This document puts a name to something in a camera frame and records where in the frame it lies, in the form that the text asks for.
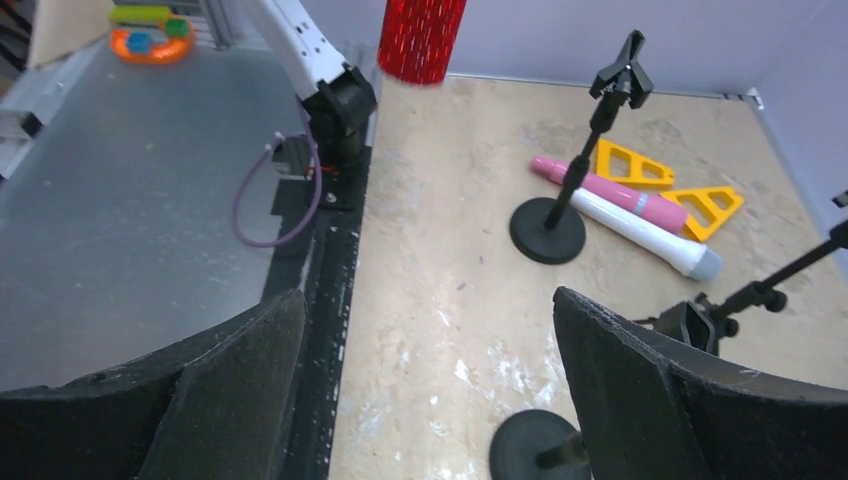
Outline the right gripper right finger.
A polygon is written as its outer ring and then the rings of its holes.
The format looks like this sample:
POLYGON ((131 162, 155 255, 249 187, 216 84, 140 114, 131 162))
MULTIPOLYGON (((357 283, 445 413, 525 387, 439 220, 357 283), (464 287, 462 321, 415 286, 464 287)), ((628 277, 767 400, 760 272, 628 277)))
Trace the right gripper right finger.
POLYGON ((744 367, 565 287, 553 323, 598 479, 843 479, 847 394, 744 367))

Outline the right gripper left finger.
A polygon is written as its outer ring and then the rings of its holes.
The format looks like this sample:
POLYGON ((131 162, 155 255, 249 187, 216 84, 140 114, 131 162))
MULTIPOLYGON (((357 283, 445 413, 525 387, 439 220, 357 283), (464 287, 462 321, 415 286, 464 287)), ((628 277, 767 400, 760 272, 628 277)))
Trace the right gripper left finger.
POLYGON ((305 298, 60 387, 1 396, 5 479, 273 479, 291 424, 305 298))

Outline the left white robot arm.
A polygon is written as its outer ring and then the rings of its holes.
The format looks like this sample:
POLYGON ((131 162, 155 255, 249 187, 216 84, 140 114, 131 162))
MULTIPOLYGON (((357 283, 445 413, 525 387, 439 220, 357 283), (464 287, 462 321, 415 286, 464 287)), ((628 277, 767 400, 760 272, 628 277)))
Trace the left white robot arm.
POLYGON ((260 36, 278 55, 324 165, 360 163, 364 130, 377 99, 372 84, 322 33, 299 1, 244 3, 260 36))

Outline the red glitter microphone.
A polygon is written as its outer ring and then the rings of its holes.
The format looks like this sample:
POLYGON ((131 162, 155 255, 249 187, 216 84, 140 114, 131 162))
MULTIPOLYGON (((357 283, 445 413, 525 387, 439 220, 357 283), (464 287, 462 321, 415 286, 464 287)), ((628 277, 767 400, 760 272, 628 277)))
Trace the red glitter microphone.
POLYGON ((434 86, 447 76, 465 0, 388 0, 377 61, 400 82, 434 86))

